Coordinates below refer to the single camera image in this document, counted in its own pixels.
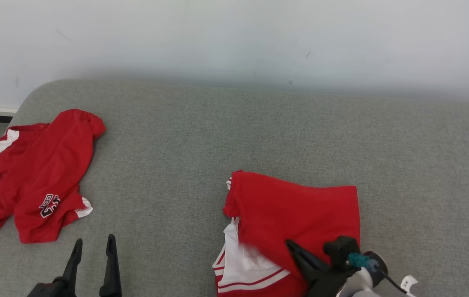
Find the white wall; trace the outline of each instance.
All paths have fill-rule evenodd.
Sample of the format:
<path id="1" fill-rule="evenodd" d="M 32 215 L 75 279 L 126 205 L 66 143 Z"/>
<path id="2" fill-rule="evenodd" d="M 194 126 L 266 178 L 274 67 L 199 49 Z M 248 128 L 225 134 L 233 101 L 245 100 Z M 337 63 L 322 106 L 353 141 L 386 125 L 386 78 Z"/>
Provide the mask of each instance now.
<path id="1" fill-rule="evenodd" d="M 101 74 L 469 101 L 469 0 L 0 0 L 0 107 Z"/>

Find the white label tag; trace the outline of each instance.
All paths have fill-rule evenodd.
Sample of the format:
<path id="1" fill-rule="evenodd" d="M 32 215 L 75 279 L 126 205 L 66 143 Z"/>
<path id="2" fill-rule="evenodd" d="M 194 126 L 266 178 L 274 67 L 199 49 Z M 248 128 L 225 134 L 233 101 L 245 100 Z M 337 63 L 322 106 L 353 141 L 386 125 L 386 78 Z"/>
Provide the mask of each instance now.
<path id="1" fill-rule="evenodd" d="M 408 296 L 413 296 L 411 293 L 410 293 L 410 287 L 413 285 L 413 284 L 417 284 L 417 280 L 412 276 L 412 275 L 407 275 L 403 278 L 403 280 L 401 281 L 401 289 L 404 289 Z"/>

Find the black cable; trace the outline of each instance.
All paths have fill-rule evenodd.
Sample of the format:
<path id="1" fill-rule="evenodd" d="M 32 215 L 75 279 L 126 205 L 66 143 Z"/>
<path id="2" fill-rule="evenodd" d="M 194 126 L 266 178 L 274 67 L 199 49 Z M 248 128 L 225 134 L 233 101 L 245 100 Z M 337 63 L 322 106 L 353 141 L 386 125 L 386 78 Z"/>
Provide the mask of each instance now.
<path id="1" fill-rule="evenodd" d="M 383 271 L 383 269 L 379 269 L 379 266 L 378 266 L 378 265 L 376 265 L 375 268 L 378 269 L 379 272 L 381 272 L 381 274 L 383 274 L 383 276 L 387 279 L 387 281 L 389 281 L 393 286 L 395 286 L 396 289 L 400 290 L 400 291 L 403 292 L 405 295 L 407 294 L 407 292 L 406 292 L 403 288 L 401 288 L 400 286 L 398 286 L 398 285 L 396 284 L 396 282 L 394 282 L 394 281 L 385 273 L 385 271 Z"/>

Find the logo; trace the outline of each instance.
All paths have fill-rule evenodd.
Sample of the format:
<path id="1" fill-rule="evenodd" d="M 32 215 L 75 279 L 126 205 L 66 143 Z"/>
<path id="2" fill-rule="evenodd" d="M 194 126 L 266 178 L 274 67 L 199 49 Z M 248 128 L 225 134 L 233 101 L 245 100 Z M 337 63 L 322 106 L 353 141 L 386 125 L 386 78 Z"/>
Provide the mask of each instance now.
<path id="1" fill-rule="evenodd" d="M 42 218 L 51 216 L 53 211 L 59 206 L 60 198 L 58 195 L 53 196 L 53 194 L 47 194 L 44 199 L 44 203 L 40 205 L 38 208 L 41 208 L 40 215 Z"/>

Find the folded clothing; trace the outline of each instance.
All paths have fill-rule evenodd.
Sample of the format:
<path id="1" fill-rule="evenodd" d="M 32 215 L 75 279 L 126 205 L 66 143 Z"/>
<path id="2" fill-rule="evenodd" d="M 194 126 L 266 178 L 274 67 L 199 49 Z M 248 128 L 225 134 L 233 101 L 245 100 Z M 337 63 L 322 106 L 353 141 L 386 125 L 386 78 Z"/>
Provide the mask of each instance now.
<path id="1" fill-rule="evenodd" d="M 0 228 L 14 215 L 22 243 L 43 243 L 88 215 L 93 208 L 78 183 L 104 130 L 99 117 L 79 109 L 51 124 L 8 128 L 0 138 Z"/>
<path id="2" fill-rule="evenodd" d="M 223 211 L 233 221 L 216 259 L 218 296 L 302 296 L 306 284 L 285 244 L 292 239 L 329 264 L 323 245 L 338 236 L 359 242 L 355 186 L 311 188 L 236 171 Z"/>

